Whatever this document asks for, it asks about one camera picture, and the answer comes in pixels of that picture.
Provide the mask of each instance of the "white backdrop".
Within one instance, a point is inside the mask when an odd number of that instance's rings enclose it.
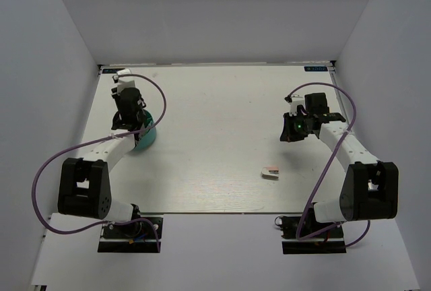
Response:
[[[337,63],[358,105],[354,127],[400,171],[397,223],[422,290],[431,290],[431,0],[370,0]]]
[[[337,59],[368,0],[63,0],[99,64]]]
[[[27,290],[43,227],[30,199],[40,165],[80,140],[97,66],[61,0],[0,0],[0,281]],[[40,180],[46,217],[55,209],[60,162]]]

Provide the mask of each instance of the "white enclosure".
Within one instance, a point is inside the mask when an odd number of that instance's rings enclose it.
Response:
[[[368,0],[63,0],[99,64],[338,58]]]

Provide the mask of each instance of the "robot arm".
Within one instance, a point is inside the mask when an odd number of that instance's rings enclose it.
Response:
[[[145,129],[152,124],[151,115],[133,80],[119,80],[112,89],[118,111],[112,120],[111,135]],[[68,158],[61,170],[58,209],[61,214],[108,221],[129,221],[139,208],[112,198],[109,172],[128,152],[142,144],[142,134],[114,138],[97,145],[82,158]]]
[[[331,151],[347,124],[337,112],[329,112],[324,93],[287,97],[290,112],[284,114],[280,141],[300,141],[315,134]],[[314,204],[317,222],[344,222],[394,218],[397,214],[398,169],[381,162],[348,133],[337,152],[346,176],[339,197]]]

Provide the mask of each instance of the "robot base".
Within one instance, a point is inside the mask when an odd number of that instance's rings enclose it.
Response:
[[[162,217],[143,217],[153,223],[162,246]],[[139,223],[137,229],[126,226],[103,225],[98,253],[157,253],[156,239],[151,227]]]
[[[283,254],[338,254],[346,253],[343,228],[336,227],[320,235],[304,241],[296,239],[296,229],[299,225],[300,216],[284,215],[276,218],[275,224],[283,232],[281,245]],[[330,224],[322,224],[316,221],[314,211],[310,209],[301,236],[306,236],[320,230]]]

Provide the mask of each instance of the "purple cable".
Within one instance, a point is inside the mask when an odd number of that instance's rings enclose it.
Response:
[[[351,247],[351,246],[359,243],[365,237],[365,235],[368,234],[368,231],[370,230],[370,226],[371,226],[371,221],[367,220],[366,228],[365,228],[365,231],[362,233],[362,235],[357,240],[355,240],[354,242],[351,242],[351,243],[347,244],[346,246],[342,246],[340,248],[346,249],[348,247]]]
[[[343,89],[341,89],[340,87],[338,87],[336,85],[326,84],[325,82],[310,82],[308,84],[303,84],[303,85],[297,87],[296,89],[294,89],[292,92],[290,92],[290,94],[288,95],[288,97],[290,97],[293,93],[295,93],[296,91],[298,91],[299,89],[301,89],[303,87],[313,86],[313,85],[328,86],[328,87],[335,88],[336,90],[339,90],[340,92],[342,92],[346,96],[346,98],[350,101],[350,103],[352,104],[353,116],[352,116],[352,121],[350,122],[349,126],[347,126],[346,132],[340,137],[339,141],[337,142],[337,145],[335,146],[335,148],[334,148],[334,150],[333,150],[333,152],[331,154],[331,157],[328,160],[328,163],[326,163],[326,166],[323,169],[322,174],[320,175],[320,177],[319,177],[316,185],[314,186],[314,189],[312,190],[312,192],[310,194],[310,197],[308,198],[308,200],[306,202],[304,211],[302,212],[302,215],[301,215],[301,218],[300,218],[300,221],[299,221],[299,224],[298,224],[298,228],[296,229],[296,239],[297,240],[306,240],[308,238],[312,238],[312,237],[317,236],[317,235],[319,235],[319,234],[321,234],[323,232],[326,232],[326,231],[328,231],[328,230],[330,230],[332,228],[335,228],[335,227],[337,227],[337,226],[339,226],[341,224],[339,222],[335,222],[332,225],[329,225],[328,227],[325,227],[325,228],[322,228],[320,230],[317,230],[316,232],[312,232],[311,234],[308,234],[306,236],[302,236],[302,237],[300,236],[301,230],[302,230],[302,227],[304,226],[305,218],[307,216],[308,209],[310,209],[312,200],[315,197],[317,191],[319,190],[319,187],[321,186],[321,184],[323,182],[323,179],[325,178],[325,175],[328,172],[329,167],[332,164],[332,161],[334,161],[334,158],[337,155],[337,152],[338,152],[341,144],[343,143],[345,137],[348,135],[349,131],[352,129],[352,126],[354,125],[355,120],[356,120],[356,105],[355,105],[352,97],[346,91],[344,91]]]
[[[88,228],[95,227],[97,225],[107,224],[107,223],[109,223],[109,221],[108,220],[102,220],[102,221],[99,221],[99,222],[94,222],[93,224],[90,224],[88,226],[85,226],[85,227],[79,228],[79,229],[75,229],[75,230],[58,230],[58,229],[52,227],[43,218],[42,214],[40,213],[40,210],[39,210],[39,207],[38,207],[38,204],[37,204],[37,200],[36,200],[36,187],[37,187],[37,184],[38,184],[39,177],[42,174],[42,171],[53,160],[55,160],[59,156],[62,156],[63,154],[66,154],[67,152],[76,150],[78,148],[83,148],[85,146],[93,145],[93,144],[96,144],[96,143],[101,143],[103,141],[109,141],[109,140],[114,139],[114,138],[121,138],[121,137],[128,136],[128,135],[138,134],[138,133],[141,133],[142,131],[149,131],[150,129],[153,129],[156,125],[158,125],[158,123],[163,119],[164,114],[166,113],[166,97],[165,97],[165,94],[164,94],[163,90],[161,89],[161,87],[156,82],[154,82],[150,78],[148,78],[148,77],[146,77],[144,75],[140,75],[140,74],[124,74],[124,75],[119,75],[119,77],[140,77],[141,79],[145,79],[148,82],[150,82],[151,84],[153,84],[159,90],[159,92],[160,92],[160,94],[162,95],[162,98],[163,98],[163,104],[164,105],[163,105],[162,114],[160,115],[159,119],[153,125],[151,125],[149,127],[146,127],[145,129],[140,129],[140,130],[137,130],[137,131],[130,131],[130,132],[122,133],[122,134],[118,134],[118,135],[106,136],[106,137],[103,137],[103,138],[100,138],[100,139],[95,139],[94,141],[88,141],[86,143],[81,143],[81,144],[72,146],[71,148],[67,148],[67,149],[65,149],[63,151],[60,151],[60,152],[56,153],[55,155],[51,156],[44,164],[42,164],[42,166],[39,168],[38,172],[36,173],[36,175],[34,176],[34,179],[33,179],[33,184],[32,184],[32,203],[33,203],[34,212],[36,213],[36,216],[39,219],[40,223],[46,229],[50,230],[51,232],[54,232],[54,233],[60,234],[60,235],[76,234],[77,232],[82,232],[84,230],[87,230]],[[138,218],[138,219],[130,220],[128,222],[115,222],[114,224],[118,225],[118,226],[124,226],[124,225],[128,225],[128,224],[132,224],[134,222],[147,222],[147,223],[149,223],[151,225],[151,227],[153,228],[154,234],[156,236],[157,249],[158,249],[158,252],[160,252],[160,242],[159,242],[159,238],[158,238],[156,229],[154,228],[153,224],[149,220],[147,220],[145,218]]]

